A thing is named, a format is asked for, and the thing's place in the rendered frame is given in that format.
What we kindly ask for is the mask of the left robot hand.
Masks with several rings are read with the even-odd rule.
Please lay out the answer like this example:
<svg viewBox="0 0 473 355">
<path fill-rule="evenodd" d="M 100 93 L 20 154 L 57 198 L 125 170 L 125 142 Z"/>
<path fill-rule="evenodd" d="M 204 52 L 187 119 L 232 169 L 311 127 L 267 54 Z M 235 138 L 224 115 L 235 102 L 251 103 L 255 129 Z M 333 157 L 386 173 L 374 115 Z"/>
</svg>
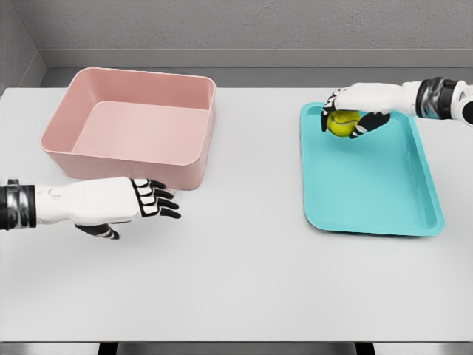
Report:
<svg viewBox="0 0 473 355">
<path fill-rule="evenodd" d="M 156 180 L 113 177 L 85 180 L 67 188 L 72 194 L 68 219 L 95 237 L 118 240 L 120 234 L 112 225 L 138 218 L 181 218 L 174 195 Z"/>
</svg>

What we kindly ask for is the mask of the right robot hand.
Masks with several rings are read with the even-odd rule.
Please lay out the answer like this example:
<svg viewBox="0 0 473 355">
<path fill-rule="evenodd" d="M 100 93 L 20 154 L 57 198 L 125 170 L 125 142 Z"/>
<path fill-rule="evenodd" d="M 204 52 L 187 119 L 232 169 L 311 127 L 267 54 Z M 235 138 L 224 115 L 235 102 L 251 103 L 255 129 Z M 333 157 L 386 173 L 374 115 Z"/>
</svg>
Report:
<svg viewBox="0 0 473 355">
<path fill-rule="evenodd" d="M 322 108 L 321 130 L 327 130 L 332 112 L 365 112 L 349 135 L 350 139 L 361 137 L 386 124 L 402 98 L 403 88 L 396 84 L 356 83 L 339 89 L 331 94 Z"/>
</svg>

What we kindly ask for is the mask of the yellow tennis ball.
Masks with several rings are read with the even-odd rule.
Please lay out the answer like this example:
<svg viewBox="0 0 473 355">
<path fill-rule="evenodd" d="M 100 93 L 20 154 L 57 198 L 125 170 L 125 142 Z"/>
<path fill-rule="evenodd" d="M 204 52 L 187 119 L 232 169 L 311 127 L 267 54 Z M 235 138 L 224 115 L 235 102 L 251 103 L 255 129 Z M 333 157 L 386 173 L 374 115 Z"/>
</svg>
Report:
<svg viewBox="0 0 473 355">
<path fill-rule="evenodd" d="M 360 118 L 360 114 L 356 111 L 333 111 L 328 115 L 327 129 L 337 137 L 349 137 L 358 125 Z"/>
</svg>

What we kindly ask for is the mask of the pink basket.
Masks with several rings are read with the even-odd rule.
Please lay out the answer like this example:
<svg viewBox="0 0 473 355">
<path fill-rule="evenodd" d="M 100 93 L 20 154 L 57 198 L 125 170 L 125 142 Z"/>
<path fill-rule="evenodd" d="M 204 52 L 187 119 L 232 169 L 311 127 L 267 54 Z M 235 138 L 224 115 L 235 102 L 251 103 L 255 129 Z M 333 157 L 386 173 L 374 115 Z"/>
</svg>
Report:
<svg viewBox="0 0 473 355">
<path fill-rule="evenodd" d="M 88 67 L 67 87 L 40 145 L 77 179 L 126 176 L 196 189 L 216 120 L 205 76 Z"/>
</svg>

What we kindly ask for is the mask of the blue tray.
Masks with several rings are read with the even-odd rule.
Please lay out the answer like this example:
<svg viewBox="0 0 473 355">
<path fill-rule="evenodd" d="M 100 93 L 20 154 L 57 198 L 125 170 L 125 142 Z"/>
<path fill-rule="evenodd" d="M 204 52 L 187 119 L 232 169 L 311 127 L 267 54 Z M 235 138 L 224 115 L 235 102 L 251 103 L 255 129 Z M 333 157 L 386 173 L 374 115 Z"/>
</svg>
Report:
<svg viewBox="0 0 473 355">
<path fill-rule="evenodd" d="M 433 237 L 443 213 L 415 119 L 399 112 L 360 138 L 320 129 L 320 103 L 300 111 L 304 213 L 316 228 Z"/>
</svg>

